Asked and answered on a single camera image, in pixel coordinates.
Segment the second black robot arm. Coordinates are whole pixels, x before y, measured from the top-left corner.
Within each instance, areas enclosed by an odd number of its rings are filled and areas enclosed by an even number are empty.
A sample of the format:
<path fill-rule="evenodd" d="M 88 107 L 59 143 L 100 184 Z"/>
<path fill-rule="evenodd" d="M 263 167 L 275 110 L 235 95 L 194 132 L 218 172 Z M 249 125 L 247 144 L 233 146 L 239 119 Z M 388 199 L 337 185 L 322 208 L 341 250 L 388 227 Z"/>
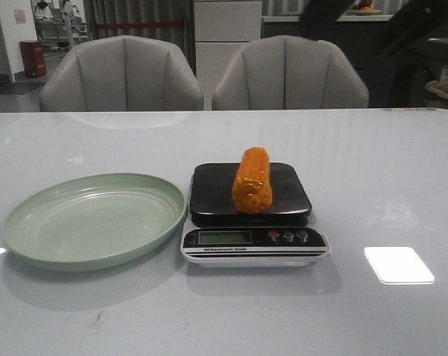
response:
<path fill-rule="evenodd" d="M 352 4 L 352 1 L 309 1 L 299 15 L 303 37 L 321 39 Z M 393 56 L 446 24 L 448 1 L 408 1 L 376 35 L 375 53 Z"/>

